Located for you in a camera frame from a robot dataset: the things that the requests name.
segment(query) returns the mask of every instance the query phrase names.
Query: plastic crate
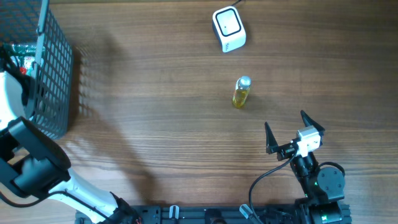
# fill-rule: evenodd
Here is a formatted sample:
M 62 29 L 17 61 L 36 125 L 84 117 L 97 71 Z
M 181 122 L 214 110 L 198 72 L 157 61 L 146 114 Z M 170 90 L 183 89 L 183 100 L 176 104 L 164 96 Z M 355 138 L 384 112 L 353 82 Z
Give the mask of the plastic crate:
M 2 0 L 0 42 L 36 43 L 26 114 L 44 134 L 61 138 L 67 131 L 73 54 L 49 0 Z

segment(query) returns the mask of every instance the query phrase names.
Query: brown table surface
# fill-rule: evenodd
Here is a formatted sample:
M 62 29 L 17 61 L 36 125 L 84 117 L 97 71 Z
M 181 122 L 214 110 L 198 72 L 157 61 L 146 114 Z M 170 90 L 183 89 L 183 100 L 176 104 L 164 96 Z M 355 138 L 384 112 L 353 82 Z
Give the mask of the brown table surface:
M 305 110 L 326 128 L 318 161 L 346 169 L 354 222 L 397 223 L 398 3 L 247 1 L 246 45 L 224 54 L 211 17 L 227 4 L 51 6 L 75 48 L 70 130 L 57 141 L 73 168 L 131 205 L 241 205 L 280 164 L 264 122 L 287 143 Z M 242 75 L 252 92 L 237 110 Z M 258 205 L 300 197 L 289 167 L 254 191 Z M 74 213 L 0 203 L 0 223 L 69 224 Z

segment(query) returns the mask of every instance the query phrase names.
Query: bottle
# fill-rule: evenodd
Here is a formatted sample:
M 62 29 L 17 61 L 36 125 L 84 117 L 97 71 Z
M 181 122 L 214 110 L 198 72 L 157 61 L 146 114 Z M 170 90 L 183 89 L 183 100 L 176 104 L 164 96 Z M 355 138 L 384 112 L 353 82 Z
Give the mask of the bottle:
M 235 86 L 234 96 L 232 97 L 232 104 L 235 108 L 240 109 L 243 107 L 246 98 L 250 92 L 251 79 L 248 76 L 242 76 L 237 80 Z

